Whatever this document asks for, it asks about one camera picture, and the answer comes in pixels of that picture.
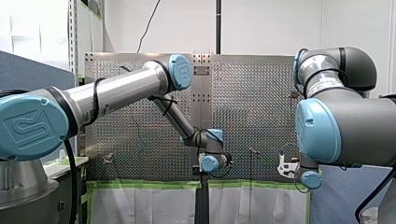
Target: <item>green tape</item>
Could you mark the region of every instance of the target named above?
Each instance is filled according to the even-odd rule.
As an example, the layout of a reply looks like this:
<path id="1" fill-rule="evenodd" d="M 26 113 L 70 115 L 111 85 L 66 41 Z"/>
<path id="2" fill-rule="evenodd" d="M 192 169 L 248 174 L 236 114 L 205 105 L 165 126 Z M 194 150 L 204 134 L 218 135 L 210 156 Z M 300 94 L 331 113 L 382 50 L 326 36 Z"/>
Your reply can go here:
<path id="1" fill-rule="evenodd" d="M 85 203 L 87 201 L 88 201 L 88 195 L 87 194 L 81 195 L 81 203 Z"/>
<path id="2" fill-rule="evenodd" d="M 87 7 L 84 3 L 81 2 L 81 5 L 83 7 L 85 7 L 85 9 L 87 9 L 88 12 L 91 13 L 94 17 L 96 17 L 99 21 L 102 20 L 102 17 L 100 17 L 100 16 L 96 15 L 95 13 L 93 13 L 92 10 L 89 7 Z"/>
<path id="3" fill-rule="evenodd" d="M 129 180 L 116 179 L 104 181 L 87 181 L 88 195 L 88 223 L 91 224 L 92 213 L 92 196 L 96 189 L 198 189 L 198 181 L 147 181 L 147 180 Z M 297 184 L 299 189 L 305 190 L 302 184 Z M 248 180 L 209 180 L 211 189 L 229 189 L 229 188 L 264 188 L 264 189 L 288 189 L 297 190 L 294 183 L 277 183 L 273 181 L 248 181 Z M 309 224 L 310 218 L 310 193 L 306 194 L 306 213 L 305 223 Z"/>

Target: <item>robot logo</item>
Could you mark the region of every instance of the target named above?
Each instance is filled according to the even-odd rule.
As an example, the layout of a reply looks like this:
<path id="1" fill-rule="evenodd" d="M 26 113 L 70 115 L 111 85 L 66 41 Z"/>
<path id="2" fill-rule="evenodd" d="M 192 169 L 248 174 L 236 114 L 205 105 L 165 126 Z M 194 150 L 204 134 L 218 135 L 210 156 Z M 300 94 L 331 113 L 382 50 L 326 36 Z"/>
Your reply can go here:
<path id="1" fill-rule="evenodd" d="M 4 125 L 20 150 L 55 137 L 55 131 L 44 110 L 33 110 L 5 119 Z"/>
<path id="2" fill-rule="evenodd" d="M 182 82 L 190 82 L 191 74 L 190 74 L 190 65 L 187 62 L 180 63 L 177 65 L 177 70 L 180 73 Z"/>

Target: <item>metal pole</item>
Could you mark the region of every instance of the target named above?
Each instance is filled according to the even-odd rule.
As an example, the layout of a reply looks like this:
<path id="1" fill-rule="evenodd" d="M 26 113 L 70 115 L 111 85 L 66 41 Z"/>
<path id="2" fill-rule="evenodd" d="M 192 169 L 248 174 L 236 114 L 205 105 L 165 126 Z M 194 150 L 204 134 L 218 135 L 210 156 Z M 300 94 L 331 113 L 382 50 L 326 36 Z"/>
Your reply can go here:
<path id="1" fill-rule="evenodd" d="M 216 54 L 221 54 L 221 0 L 216 1 Z"/>

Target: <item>white wall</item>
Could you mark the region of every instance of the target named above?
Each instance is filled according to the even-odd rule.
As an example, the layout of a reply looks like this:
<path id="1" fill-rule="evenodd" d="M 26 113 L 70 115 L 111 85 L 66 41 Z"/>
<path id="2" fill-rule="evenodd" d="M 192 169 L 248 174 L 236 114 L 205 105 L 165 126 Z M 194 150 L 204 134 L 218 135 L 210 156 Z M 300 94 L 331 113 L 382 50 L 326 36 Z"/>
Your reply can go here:
<path id="1" fill-rule="evenodd" d="M 105 51 L 136 52 L 157 0 L 106 0 Z M 352 46 L 375 61 L 372 96 L 396 91 L 396 0 L 223 0 L 223 54 Z M 161 1 L 141 52 L 215 51 L 216 0 Z"/>
<path id="2" fill-rule="evenodd" d="M 294 56 L 299 49 L 320 47 L 321 1 L 222 2 L 223 53 Z"/>
<path id="3" fill-rule="evenodd" d="M 116 52 L 136 52 L 157 0 L 106 0 L 105 25 Z M 215 48 L 213 0 L 161 1 L 140 52 L 208 53 Z M 109 49 L 108 40 L 105 49 Z"/>
<path id="4" fill-rule="evenodd" d="M 156 2 L 105 1 L 105 50 L 136 52 Z M 300 48 L 318 48 L 321 4 L 318 0 L 224 0 L 221 52 L 294 55 Z M 161 1 L 141 52 L 215 51 L 215 23 L 216 0 Z"/>
<path id="5" fill-rule="evenodd" d="M 378 74 L 372 96 L 391 92 L 393 1 L 323 0 L 322 47 L 351 46 L 366 51 L 373 58 Z"/>

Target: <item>metal bracket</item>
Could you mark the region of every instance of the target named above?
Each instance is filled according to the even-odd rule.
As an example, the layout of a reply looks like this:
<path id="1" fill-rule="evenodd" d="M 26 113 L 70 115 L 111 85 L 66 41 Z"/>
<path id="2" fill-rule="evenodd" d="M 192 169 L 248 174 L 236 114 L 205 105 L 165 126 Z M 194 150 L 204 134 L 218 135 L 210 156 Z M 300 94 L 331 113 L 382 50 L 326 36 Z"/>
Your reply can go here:
<path id="1" fill-rule="evenodd" d="M 294 179 L 297 175 L 297 167 L 299 162 L 296 159 L 291 159 L 291 162 L 285 163 L 285 154 L 283 151 L 279 153 L 279 165 L 277 166 L 277 171 L 280 175 L 285 176 L 289 179 Z"/>

